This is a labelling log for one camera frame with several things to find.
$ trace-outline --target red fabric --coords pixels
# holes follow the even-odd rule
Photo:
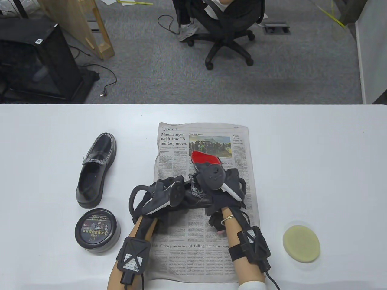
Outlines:
[[[193,163],[200,164],[204,164],[206,162],[208,162],[209,164],[222,164],[219,158],[217,158],[216,156],[202,153],[200,151],[193,151],[191,154],[191,160]]]

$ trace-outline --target white wall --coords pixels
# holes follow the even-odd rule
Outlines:
[[[368,0],[356,35],[363,103],[372,104],[387,89],[387,0]]]

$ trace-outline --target shoe polish tin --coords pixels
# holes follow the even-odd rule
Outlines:
[[[85,213],[75,227],[75,239],[78,244],[96,254],[112,248],[120,234],[120,225],[115,216],[103,208]]]

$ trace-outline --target black leather shoe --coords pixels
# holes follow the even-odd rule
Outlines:
[[[77,187],[77,201],[83,208],[96,207],[102,198],[106,173],[116,157],[117,145],[114,136],[102,133],[83,161]]]

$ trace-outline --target yellow tape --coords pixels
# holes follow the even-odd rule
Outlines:
[[[133,2],[133,1],[121,1],[117,0],[118,3],[131,3],[131,4],[142,4],[142,5],[153,5],[153,3],[149,2]]]
[[[326,14],[329,18],[331,18],[334,22],[336,22],[338,25],[340,25],[342,28],[346,28],[346,26],[341,23],[339,20],[336,19],[336,17],[333,15],[334,14],[334,6],[333,6],[333,0],[331,1],[331,7],[332,7],[332,14],[326,12],[323,8],[318,6],[316,3],[314,3],[312,0],[309,0],[310,2],[313,3],[318,9],[320,9],[324,14]]]

